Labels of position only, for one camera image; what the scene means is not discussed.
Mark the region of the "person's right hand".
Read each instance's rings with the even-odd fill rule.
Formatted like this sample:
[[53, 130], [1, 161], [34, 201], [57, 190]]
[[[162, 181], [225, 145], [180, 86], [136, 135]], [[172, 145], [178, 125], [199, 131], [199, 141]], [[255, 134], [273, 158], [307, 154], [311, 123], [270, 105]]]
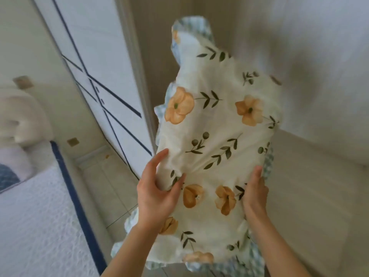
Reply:
[[266, 203], [269, 188], [265, 185], [263, 178], [263, 186], [259, 187], [248, 187], [246, 185], [245, 193], [242, 198], [243, 209], [245, 212], [246, 220], [253, 224], [259, 219], [267, 216]]

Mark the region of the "person's left hand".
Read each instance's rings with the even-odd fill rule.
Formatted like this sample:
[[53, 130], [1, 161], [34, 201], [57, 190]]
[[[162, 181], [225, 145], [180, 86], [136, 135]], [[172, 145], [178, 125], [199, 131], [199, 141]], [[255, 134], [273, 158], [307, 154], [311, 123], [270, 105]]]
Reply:
[[159, 224], [163, 227], [178, 203], [178, 200], [166, 200], [167, 191], [160, 190], [156, 185], [156, 169], [168, 154], [169, 149], [161, 150], [147, 163], [142, 173], [137, 185], [138, 223]]

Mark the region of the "floral pillow with ruffled edge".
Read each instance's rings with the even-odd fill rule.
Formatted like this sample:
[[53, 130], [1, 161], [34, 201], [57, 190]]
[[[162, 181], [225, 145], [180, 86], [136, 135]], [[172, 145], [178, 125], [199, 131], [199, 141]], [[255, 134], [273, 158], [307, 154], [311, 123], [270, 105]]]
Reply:
[[185, 263], [191, 271], [264, 277], [265, 261], [246, 220], [242, 198], [257, 165], [272, 170], [270, 141], [282, 120], [281, 83], [217, 48], [208, 21], [183, 17], [172, 26], [180, 66], [155, 107], [160, 189], [186, 174], [181, 198], [147, 257], [156, 269]]

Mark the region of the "person's left forearm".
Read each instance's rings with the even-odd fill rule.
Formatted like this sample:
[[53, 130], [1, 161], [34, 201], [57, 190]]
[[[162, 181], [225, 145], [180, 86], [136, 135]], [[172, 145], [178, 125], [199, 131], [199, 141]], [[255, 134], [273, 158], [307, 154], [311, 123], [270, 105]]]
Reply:
[[100, 277], [141, 277], [161, 227], [137, 223]]

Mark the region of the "person's right forearm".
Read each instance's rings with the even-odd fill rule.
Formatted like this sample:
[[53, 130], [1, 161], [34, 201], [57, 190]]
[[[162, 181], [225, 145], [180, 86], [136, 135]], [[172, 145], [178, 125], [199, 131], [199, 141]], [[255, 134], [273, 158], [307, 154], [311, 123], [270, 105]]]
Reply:
[[270, 277], [312, 277], [266, 214], [247, 214]]

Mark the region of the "white mattress with blue edge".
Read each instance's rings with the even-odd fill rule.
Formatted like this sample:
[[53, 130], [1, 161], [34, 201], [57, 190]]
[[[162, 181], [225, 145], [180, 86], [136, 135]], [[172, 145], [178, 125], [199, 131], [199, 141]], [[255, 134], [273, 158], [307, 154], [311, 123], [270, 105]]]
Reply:
[[0, 194], [0, 277], [100, 277], [113, 241], [54, 141], [25, 149], [34, 175]]

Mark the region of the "white wardrobe with blue lines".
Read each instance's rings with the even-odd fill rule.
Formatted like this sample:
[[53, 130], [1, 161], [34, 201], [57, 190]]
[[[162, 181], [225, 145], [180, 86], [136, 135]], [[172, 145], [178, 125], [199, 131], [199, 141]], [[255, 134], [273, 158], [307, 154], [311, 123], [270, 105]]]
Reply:
[[138, 179], [155, 154], [115, 0], [33, 0], [106, 140]]

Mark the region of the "blue pillow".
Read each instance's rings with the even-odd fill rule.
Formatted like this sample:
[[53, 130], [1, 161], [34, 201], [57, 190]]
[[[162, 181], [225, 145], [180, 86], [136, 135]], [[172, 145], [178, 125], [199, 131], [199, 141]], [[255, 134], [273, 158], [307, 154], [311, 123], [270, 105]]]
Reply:
[[0, 164], [0, 194], [21, 183], [19, 177], [8, 166]]

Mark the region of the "white padded headboard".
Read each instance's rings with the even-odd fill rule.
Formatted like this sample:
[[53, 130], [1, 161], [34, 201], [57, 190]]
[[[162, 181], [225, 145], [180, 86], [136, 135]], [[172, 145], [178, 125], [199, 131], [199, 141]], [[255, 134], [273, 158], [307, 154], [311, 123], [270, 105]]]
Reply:
[[0, 88], [0, 165], [25, 181], [35, 172], [25, 148], [53, 139], [51, 123], [33, 96]]

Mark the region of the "beige door frame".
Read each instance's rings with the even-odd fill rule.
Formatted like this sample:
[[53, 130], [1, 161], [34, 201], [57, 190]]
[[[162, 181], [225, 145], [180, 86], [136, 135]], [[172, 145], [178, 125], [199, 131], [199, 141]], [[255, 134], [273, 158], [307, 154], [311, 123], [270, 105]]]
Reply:
[[130, 57], [134, 79], [138, 88], [137, 91], [140, 97], [146, 127], [150, 136], [150, 142], [154, 152], [156, 152], [156, 115], [150, 99], [150, 92], [146, 80], [144, 63], [142, 61], [139, 39], [134, 23], [133, 10], [131, 8], [130, 0], [115, 0], [115, 3], [121, 23], [123, 38]]

